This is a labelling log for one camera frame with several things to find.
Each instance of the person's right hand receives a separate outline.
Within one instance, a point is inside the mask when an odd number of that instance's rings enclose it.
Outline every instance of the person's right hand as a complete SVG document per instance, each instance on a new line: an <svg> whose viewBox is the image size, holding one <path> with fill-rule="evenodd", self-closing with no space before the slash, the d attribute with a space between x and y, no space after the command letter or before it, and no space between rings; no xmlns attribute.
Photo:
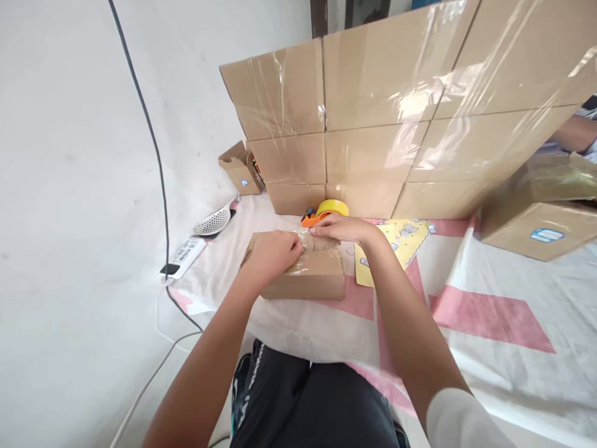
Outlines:
<svg viewBox="0 0 597 448"><path fill-rule="evenodd" d="M328 236L340 241L354 241L359 245L375 237L379 230L365 220L331 214L319 221L312 229L313 236Z"/></svg>

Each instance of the yellow tape roll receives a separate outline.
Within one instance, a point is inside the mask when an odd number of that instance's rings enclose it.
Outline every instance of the yellow tape roll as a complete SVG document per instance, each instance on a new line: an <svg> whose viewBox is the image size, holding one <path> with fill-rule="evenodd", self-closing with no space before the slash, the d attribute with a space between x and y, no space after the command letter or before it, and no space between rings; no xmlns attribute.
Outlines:
<svg viewBox="0 0 597 448"><path fill-rule="evenodd" d="M339 215L348 216L348 206L337 199L326 199L317 208L315 216L319 216L324 212L338 213Z"/></svg>

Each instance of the dark shorts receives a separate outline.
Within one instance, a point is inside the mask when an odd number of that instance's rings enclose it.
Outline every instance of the dark shorts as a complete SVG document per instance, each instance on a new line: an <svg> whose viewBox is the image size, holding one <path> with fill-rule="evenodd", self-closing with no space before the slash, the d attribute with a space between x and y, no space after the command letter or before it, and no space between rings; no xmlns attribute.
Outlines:
<svg viewBox="0 0 597 448"><path fill-rule="evenodd" d="M386 399L345 364L317 364L256 340L233 383L233 437L239 447L408 448Z"/></svg>

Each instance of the white sheet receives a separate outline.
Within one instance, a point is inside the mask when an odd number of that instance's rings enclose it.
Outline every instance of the white sheet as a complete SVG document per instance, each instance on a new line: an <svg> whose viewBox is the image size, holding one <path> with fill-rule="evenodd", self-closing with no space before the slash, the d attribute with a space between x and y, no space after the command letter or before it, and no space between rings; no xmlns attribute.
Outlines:
<svg viewBox="0 0 597 448"><path fill-rule="evenodd" d="M480 243L468 222L432 220L406 271L432 308L468 384L490 413L572 447L597 446L597 245L543 263ZM255 231L299 229L266 194L243 197L235 217L173 284L179 303L217 309ZM315 362L348 362L412 412L393 374L374 290L354 282L343 244L346 298L259 298L248 330Z"/></svg>

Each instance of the hand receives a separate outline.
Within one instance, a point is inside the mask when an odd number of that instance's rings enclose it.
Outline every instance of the hand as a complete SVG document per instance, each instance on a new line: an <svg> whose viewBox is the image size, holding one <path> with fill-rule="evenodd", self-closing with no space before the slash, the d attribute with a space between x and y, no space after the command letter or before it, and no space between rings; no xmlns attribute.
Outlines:
<svg viewBox="0 0 597 448"><path fill-rule="evenodd" d="M257 241L242 271L249 272L249 278L261 290L291 267L302 253L297 233L274 230Z"/></svg>
<svg viewBox="0 0 597 448"><path fill-rule="evenodd" d="M312 229L313 236L329 236L340 241L354 241L362 246L380 233L376 226L359 218L331 214L319 221Z"/></svg>

